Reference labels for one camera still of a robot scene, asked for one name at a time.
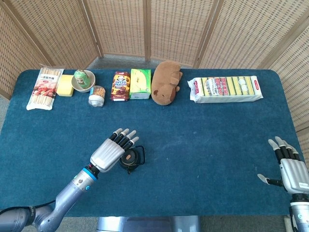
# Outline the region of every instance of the green box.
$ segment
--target green box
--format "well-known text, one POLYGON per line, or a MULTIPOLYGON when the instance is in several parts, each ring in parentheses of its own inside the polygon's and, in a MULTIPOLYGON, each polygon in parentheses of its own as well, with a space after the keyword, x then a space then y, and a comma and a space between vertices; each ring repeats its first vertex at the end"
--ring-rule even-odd
POLYGON ((148 99, 151 94, 151 70, 131 69, 130 99, 148 99))

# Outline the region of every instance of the yellow sponge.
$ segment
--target yellow sponge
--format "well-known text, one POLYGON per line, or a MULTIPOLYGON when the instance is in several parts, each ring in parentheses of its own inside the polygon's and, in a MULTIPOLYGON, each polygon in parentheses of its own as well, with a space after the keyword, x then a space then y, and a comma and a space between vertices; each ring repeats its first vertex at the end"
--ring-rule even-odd
POLYGON ((71 84, 73 75, 62 75, 58 84, 57 94, 63 97, 72 97, 73 86, 71 84))

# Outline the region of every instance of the green can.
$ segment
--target green can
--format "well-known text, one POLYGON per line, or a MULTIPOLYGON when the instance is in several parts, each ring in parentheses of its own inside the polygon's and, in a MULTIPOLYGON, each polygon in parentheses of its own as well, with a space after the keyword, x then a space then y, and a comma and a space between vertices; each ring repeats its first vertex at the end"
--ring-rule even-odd
POLYGON ((83 89, 87 89, 90 87, 90 78, 85 73, 84 70, 77 70, 74 73, 74 78, 76 79, 77 83, 82 87, 83 89))

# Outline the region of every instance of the chopsticks package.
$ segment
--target chopsticks package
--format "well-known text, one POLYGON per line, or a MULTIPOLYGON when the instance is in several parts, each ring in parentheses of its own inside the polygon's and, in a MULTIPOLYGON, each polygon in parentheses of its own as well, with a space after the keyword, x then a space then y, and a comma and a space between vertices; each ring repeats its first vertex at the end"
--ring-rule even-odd
POLYGON ((56 96, 58 80, 64 69, 43 66, 32 91, 27 110, 51 110, 56 96))

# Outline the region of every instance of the blue tablecloth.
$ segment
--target blue tablecloth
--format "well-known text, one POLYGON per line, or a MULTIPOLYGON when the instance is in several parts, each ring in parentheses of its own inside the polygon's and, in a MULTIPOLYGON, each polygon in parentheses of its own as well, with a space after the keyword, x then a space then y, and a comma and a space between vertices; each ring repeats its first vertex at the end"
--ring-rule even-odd
MULTIPOLYGON (((64 74, 73 74, 66 70, 64 74)), ((278 75, 270 70, 184 69, 168 106, 149 100, 109 100, 115 70, 93 70, 106 88, 103 108, 88 94, 56 97, 53 109, 26 110, 38 70, 20 74, 0 137, 0 208, 53 200, 119 128, 136 129, 145 165, 128 175, 118 164, 67 216, 288 214, 290 196, 258 173, 279 178, 267 140, 299 143, 278 75), (197 104, 186 81, 202 76, 257 75, 264 98, 197 104)))

